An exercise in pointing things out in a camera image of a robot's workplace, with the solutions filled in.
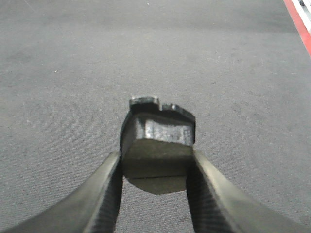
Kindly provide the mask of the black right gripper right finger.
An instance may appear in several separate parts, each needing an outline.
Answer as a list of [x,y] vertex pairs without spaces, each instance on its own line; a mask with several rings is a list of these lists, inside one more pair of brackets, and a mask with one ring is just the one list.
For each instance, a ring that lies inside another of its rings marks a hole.
[[187,198],[196,233],[309,233],[301,225],[254,200],[196,150],[188,169]]

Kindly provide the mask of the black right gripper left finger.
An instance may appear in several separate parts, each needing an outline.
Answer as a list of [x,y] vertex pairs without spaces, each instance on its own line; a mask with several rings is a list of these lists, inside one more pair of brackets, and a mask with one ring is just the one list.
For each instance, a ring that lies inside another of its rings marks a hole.
[[76,190],[7,233],[112,233],[119,214],[121,154],[112,152]]

